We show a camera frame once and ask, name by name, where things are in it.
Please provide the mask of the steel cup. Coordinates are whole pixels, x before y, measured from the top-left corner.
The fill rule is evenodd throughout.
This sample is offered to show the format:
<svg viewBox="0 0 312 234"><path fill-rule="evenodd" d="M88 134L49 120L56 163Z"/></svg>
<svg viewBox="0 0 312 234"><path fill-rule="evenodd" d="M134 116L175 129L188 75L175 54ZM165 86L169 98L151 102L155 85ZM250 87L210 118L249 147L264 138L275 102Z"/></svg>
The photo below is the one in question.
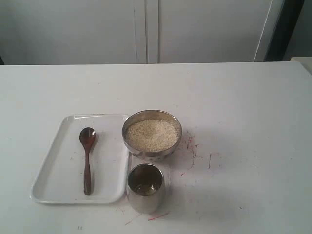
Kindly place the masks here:
<svg viewBox="0 0 312 234"><path fill-rule="evenodd" d="M127 177L126 194L131 207L137 212L143 214L155 212L165 196L162 171L149 163L135 166Z"/></svg>

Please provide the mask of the white rectangular tray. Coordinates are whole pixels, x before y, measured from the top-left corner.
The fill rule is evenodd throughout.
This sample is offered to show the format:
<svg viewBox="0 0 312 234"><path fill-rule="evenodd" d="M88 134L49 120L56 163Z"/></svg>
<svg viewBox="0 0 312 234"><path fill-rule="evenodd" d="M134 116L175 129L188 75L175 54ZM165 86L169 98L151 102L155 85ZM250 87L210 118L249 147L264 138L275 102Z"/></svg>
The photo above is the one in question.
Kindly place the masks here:
<svg viewBox="0 0 312 234"><path fill-rule="evenodd" d="M66 117L33 183L30 198L46 204L111 204L125 193L129 151L121 130L127 114ZM83 191L85 151L80 132L91 127L96 140L89 154L92 192Z"/></svg>

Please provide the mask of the brown wooden spoon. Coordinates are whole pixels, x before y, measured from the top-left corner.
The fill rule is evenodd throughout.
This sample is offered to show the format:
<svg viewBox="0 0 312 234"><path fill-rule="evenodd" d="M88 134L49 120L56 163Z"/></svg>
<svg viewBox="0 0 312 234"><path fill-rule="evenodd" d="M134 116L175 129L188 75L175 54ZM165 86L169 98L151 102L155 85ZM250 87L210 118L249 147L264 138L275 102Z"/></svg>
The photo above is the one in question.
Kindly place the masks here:
<svg viewBox="0 0 312 234"><path fill-rule="evenodd" d="M86 127L81 130L79 140L85 151L85 165L84 165L84 194L90 195L92 192L92 180L89 154L90 150L96 140L96 133L93 128Z"/></svg>

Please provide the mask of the white cabinet doors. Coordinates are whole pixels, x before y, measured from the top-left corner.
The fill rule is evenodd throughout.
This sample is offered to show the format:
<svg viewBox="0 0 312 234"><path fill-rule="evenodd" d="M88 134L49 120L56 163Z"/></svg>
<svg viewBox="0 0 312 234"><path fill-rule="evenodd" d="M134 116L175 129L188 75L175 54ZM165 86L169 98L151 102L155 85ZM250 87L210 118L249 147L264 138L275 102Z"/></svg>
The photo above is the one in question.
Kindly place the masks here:
<svg viewBox="0 0 312 234"><path fill-rule="evenodd" d="M6 65L254 61L270 0L3 0Z"/></svg>

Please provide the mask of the steel bowl of rice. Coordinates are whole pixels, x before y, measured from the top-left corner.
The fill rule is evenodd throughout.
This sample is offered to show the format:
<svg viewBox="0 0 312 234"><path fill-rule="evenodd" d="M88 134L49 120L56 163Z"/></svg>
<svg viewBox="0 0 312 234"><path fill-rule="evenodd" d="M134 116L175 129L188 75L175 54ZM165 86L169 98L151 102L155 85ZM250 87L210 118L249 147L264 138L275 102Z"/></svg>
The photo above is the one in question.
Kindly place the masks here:
<svg viewBox="0 0 312 234"><path fill-rule="evenodd" d="M182 139L178 119L161 110L143 110L128 117L122 138L130 153L145 161L162 161L172 154Z"/></svg>

